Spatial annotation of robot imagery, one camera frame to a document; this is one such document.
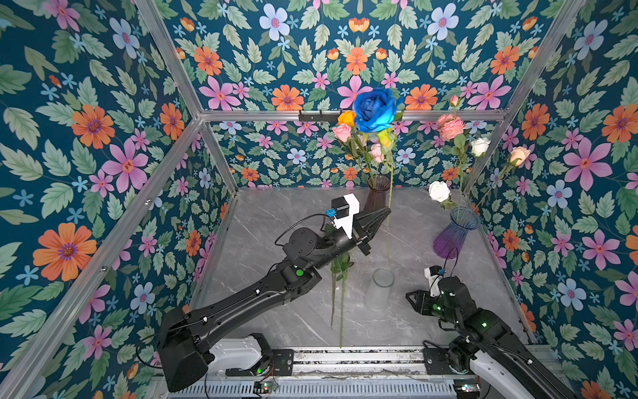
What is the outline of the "artificial flower bunch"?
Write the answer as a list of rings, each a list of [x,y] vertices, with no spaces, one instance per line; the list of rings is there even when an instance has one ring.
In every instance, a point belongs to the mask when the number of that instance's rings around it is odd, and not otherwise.
[[[349,277],[350,268],[354,265],[351,261],[349,252],[345,252],[337,256],[330,266],[332,283],[331,283],[331,318],[330,326],[333,329],[338,327],[339,330],[339,347],[344,345],[344,319],[345,319],[345,302],[346,288]]]

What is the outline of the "yellow orange rose stem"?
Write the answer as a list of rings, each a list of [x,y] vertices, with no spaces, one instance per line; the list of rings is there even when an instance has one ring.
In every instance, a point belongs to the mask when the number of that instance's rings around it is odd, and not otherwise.
[[[344,114],[342,114],[338,118],[337,126],[339,124],[345,123],[345,124],[348,124],[350,126],[355,126],[359,131],[361,131],[356,125],[356,117],[357,117],[357,114],[354,111],[346,111]]]

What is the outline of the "clear glass vase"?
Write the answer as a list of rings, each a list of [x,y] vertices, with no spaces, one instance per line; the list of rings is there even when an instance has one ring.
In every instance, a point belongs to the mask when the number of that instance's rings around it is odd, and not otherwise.
[[[365,306],[374,311],[385,310],[395,283],[395,275],[390,269],[376,269],[365,294]]]

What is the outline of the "purple blue glass vase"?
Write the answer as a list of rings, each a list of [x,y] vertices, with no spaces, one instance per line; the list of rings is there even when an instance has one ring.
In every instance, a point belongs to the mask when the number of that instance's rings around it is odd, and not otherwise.
[[[450,223],[433,242],[435,254],[442,259],[456,259],[465,245],[467,235],[479,226],[479,216],[472,209],[467,207],[452,209]]]

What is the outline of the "pink carnation stem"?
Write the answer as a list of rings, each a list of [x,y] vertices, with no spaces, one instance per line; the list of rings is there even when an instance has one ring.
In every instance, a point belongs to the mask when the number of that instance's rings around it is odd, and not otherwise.
[[[456,157],[455,165],[445,168],[442,177],[450,186],[456,181],[458,190],[463,191],[465,170],[468,164],[469,139],[465,129],[465,122],[459,115],[458,106],[461,101],[458,96],[450,98],[451,113],[440,116],[436,127],[444,143],[450,143],[451,154]]]

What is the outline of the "blue rose stem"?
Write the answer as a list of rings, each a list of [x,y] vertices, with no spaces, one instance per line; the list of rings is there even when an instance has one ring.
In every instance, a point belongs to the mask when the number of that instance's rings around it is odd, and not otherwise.
[[[397,137],[393,130],[393,122],[390,125],[359,125],[358,121],[373,121],[381,116],[392,116],[397,113],[398,106],[390,89],[374,89],[361,94],[354,102],[352,111],[357,114],[356,125],[361,132],[367,134],[368,150],[375,143],[380,143],[385,154],[385,163],[379,175],[390,179],[390,191],[387,196],[387,206],[390,208],[395,175],[395,150]]]

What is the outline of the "large pink rose stem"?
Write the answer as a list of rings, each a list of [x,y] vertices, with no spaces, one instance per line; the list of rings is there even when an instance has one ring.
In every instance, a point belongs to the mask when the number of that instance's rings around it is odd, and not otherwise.
[[[385,163],[385,154],[383,152],[383,147],[380,143],[375,143],[370,148],[369,154],[369,171],[372,178],[376,178]]]

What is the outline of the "dark mauve glass vase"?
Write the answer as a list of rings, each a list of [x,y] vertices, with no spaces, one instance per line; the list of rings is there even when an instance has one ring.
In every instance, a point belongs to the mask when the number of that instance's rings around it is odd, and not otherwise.
[[[387,206],[387,196],[390,191],[390,179],[383,175],[373,176],[368,179],[369,192],[364,206],[364,211],[372,212]]]

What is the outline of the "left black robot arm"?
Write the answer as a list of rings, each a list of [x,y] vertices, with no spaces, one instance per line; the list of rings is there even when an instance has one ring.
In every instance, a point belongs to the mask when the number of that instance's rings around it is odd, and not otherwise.
[[[322,279],[320,268],[353,249],[370,254],[370,242],[390,213],[384,207],[356,214],[351,233],[343,228],[324,235],[307,227],[296,229],[282,247],[284,259],[258,282],[215,304],[168,312],[156,347],[169,392],[179,392],[204,377],[213,362],[210,349],[230,332],[310,292]]]

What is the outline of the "cream white rose stem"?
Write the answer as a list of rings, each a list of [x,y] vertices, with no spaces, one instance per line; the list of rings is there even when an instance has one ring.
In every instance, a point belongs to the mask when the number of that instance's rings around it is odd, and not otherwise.
[[[496,173],[495,177],[486,180],[483,185],[485,190],[483,191],[483,196],[478,199],[473,207],[475,211],[477,211],[480,206],[485,201],[488,193],[494,187],[499,186],[502,183],[502,179],[510,173],[510,171],[520,167],[530,156],[530,149],[524,146],[512,147],[509,150],[507,156],[507,162],[502,166],[497,166],[494,172]],[[485,167],[488,168],[492,162],[493,156],[487,156]]]

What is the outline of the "pink rose spray stem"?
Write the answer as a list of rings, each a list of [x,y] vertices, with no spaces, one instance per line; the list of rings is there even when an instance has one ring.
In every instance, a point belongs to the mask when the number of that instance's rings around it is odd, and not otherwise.
[[[367,137],[355,126],[342,123],[332,129],[332,132],[346,153],[348,161],[354,161],[362,172],[370,178],[375,172],[372,166],[372,156],[367,147]]]

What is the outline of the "small white bud stem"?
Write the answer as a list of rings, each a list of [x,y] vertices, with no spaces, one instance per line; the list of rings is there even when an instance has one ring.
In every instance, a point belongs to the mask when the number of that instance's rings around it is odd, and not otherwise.
[[[480,137],[470,143],[471,155],[474,158],[474,162],[470,168],[470,172],[467,174],[467,179],[464,185],[464,191],[469,192],[475,181],[479,177],[479,173],[483,171],[486,164],[487,152],[490,148],[491,141],[487,137]]]

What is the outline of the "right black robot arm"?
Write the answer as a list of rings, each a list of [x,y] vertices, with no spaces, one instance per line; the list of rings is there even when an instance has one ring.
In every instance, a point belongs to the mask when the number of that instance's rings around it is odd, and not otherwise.
[[[442,330],[457,337],[445,346],[425,340],[422,353],[429,374],[472,374],[505,398],[578,397],[506,322],[478,307],[458,277],[436,278],[432,285],[438,294],[419,289],[405,298],[417,314],[437,319]]]

